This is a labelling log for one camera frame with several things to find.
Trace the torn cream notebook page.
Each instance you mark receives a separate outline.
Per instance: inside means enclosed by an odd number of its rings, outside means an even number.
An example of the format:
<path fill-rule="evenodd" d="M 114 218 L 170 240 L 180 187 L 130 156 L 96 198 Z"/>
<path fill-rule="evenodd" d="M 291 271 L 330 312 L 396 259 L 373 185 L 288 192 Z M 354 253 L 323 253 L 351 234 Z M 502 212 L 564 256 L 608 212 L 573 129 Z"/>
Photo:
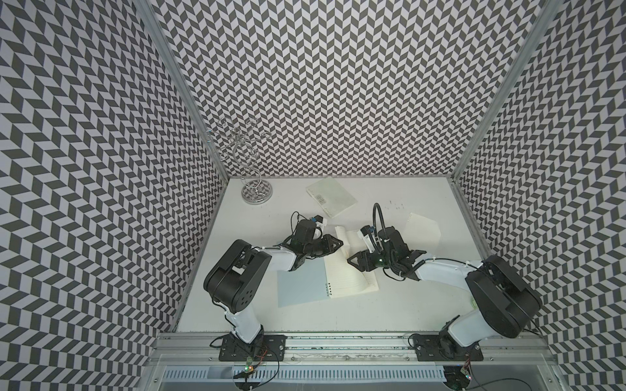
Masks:
<path fill-rule="evenodd" d="M 438 253 L 441 231 L 437 221 L 410 213 L 400 232 L 410 249 L 424 250 L 431 254 Z"/>

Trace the large white spiral notebook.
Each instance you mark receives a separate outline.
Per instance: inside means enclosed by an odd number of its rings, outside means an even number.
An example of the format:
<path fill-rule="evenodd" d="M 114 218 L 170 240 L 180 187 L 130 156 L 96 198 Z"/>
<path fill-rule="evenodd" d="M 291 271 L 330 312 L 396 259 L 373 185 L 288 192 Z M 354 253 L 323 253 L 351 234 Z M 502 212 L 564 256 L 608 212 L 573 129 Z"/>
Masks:
<path fill-rule="evenodd" d="M 374 272 L 361 272 L 347 262 L 349 257 L 366 249 L 358 231 L 336 226 L 335 232 L 343 242 L 337 252 L 307 261 L 298 270 L 277 273 L 278 306 L 353 297 L 379 290 Z"/>

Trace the small white spiral notebook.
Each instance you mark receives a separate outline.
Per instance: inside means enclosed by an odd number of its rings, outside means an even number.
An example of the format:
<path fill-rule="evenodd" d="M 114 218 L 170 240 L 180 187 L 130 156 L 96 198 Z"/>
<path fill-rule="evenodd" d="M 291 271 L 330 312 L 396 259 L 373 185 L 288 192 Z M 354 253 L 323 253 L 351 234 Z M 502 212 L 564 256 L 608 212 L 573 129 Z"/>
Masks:
<path fill-rule="evenodd" d="M 336 179 L 327 177 L 306 187 L 306 193 L 329 218 L 337 218 L 358 203 Z"/>

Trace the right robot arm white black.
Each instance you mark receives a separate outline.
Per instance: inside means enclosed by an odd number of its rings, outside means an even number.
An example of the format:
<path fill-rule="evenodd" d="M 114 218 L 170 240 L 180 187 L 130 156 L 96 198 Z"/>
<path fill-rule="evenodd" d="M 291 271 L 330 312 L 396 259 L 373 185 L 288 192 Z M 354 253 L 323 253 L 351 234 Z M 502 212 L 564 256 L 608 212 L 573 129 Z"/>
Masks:
<path fill-rule="evenodd" d="M 355 269 L 381 268 L 393 272 L 398 282 L 443 283 L 472 296 L 476 308 L 447 322 L 435 337 L 436 348 L 447 360 L 489 337 L 518 337 L 542 308 L 539 294 L 499 256 L 492 255 L 476 266 L 412 250 L 392 226 L 381 231 L 364 226 L 358 234 L 365 249 L 347 258 Z"/>

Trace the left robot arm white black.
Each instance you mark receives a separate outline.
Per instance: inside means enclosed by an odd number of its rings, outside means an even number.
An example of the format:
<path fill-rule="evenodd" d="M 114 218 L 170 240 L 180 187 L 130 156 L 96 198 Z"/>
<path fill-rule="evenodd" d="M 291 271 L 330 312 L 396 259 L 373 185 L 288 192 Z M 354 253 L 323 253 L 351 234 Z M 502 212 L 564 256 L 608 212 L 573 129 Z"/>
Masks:
<path fill-rule="evenodd" d="M 224 310 L 235 340 L 256 345 L 263 334 L 251 303 L 269 271 L 292 272 L 307 260 L 327 257 L 339 251 L 343 241 L 323 232 L 319 218 L 298 221 L 292 234 L 272 246 L 254 246 L 235 240 L 203 282 L 212 304 Z"/>

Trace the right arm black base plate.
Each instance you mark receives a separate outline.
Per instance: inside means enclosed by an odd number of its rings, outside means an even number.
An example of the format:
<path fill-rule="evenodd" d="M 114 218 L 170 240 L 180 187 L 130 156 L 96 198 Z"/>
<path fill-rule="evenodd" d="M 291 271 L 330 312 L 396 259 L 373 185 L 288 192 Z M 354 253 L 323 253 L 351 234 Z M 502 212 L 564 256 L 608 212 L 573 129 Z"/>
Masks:
<path fill-rule="evenodd" d="M 409 342 L 420 362 L 484 361 L 478 344 L 462 347 L 449 337 L 427 334 L 413 334 Z"/>

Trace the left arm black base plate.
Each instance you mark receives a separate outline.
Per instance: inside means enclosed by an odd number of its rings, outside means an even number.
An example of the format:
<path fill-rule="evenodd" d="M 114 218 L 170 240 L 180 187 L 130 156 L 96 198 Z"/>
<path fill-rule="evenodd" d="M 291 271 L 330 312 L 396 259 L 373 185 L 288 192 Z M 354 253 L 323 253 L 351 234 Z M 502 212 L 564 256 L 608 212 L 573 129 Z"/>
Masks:
<path fill-rule="evenodd" d="M 251 343 L 245 343 L 232 333 L 223 337 L 219 347 L 220 362 L 244 362 L 247 358 L 254 361 L 282 362 L 285 356 L 287 335 L 270 334 L 257 337 Z"/>

